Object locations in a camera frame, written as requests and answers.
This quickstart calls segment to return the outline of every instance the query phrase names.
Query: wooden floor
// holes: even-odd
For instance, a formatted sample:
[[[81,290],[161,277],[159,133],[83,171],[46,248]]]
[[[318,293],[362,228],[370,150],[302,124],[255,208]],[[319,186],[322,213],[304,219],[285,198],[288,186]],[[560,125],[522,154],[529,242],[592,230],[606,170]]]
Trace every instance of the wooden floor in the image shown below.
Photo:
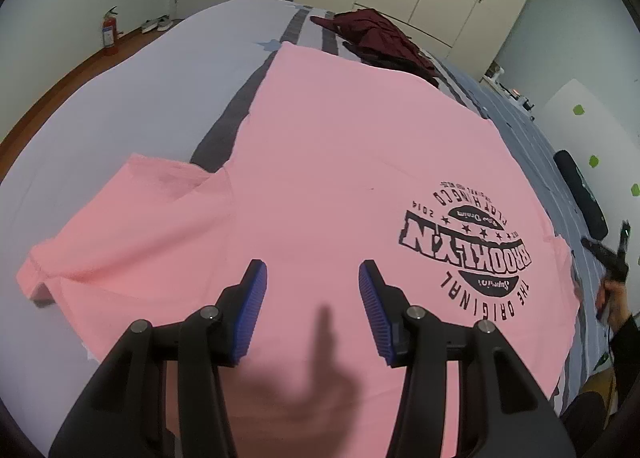
[[[145,45],[148,45],[164,32],[151,31],[141,34],[139,29],[129,32],[120,39],[118,53],[105,56],[102,51],[85,60],[63,79],[56,83],[31,109],[18,121],[0,143],[0,181],[14,164],[20,152],[36,134],[40,127],[60,105],[84,83],[98,74],[130,58]]]

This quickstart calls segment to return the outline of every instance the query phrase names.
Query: blue ribbed rubber pad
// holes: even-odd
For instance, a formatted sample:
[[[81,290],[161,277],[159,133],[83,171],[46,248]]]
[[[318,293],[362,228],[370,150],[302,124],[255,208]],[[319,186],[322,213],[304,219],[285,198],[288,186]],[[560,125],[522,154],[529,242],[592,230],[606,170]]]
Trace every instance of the blue ribbed rubber pad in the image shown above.
[[[391,323],[386,317],[378,292],[364,263],[360,264],[360,269],[358,270],[358,287],[364,303],[364,309],[367,312],[367,318],[369,319],[371,333],[376,342],[376,348],[378,348],[378,355],[383,357],[386,364],[390,366],[396,358],[392,346]]]
[[[249,350],[249,343],[254,334],[255,323],[258,321],[258,314],[262,306],[264,293],[267,290],[267,266],[263,263],[256,272],[254,281],[251,283],[251,290],[246,295],[244,304],[238,315],[234,328],[234,348],[231,357],[234,364],[246,355]]]

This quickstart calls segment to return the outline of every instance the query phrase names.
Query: person's arm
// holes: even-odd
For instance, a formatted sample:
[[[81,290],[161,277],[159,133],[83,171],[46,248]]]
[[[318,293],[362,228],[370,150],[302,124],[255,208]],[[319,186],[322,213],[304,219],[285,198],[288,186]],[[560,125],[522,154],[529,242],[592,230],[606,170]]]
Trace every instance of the person's arm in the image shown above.
[[[610,311],[607,322],[614,333],[610,345],[620,408],[640,373],[640,331],[628,308],[623,283],[603,280],[596,297],[596,308],[604,305],[605,289],[609,292]]]

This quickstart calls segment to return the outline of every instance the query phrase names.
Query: fire extinguisher label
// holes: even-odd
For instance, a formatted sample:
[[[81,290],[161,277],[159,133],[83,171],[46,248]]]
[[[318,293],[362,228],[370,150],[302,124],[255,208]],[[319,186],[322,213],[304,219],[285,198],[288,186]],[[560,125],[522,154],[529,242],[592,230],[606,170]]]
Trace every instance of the fire extinguisher label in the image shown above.
[[[105,47],[113,47],[113,27],[105,27],[102,29],[102,42]]]

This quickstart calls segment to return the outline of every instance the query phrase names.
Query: human hand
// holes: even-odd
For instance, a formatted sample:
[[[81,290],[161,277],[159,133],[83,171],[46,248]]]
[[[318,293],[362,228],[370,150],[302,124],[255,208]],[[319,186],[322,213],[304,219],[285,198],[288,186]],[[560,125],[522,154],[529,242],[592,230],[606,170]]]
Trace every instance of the human hand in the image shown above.
[[[609,292],[609,317],[607,323],[609,323],[615,334],[631,316],[631,311],[626,302],[626,287],[624,283],[602,278],[596,295],[596,310],[604,307],[606,301],[605,291]]]

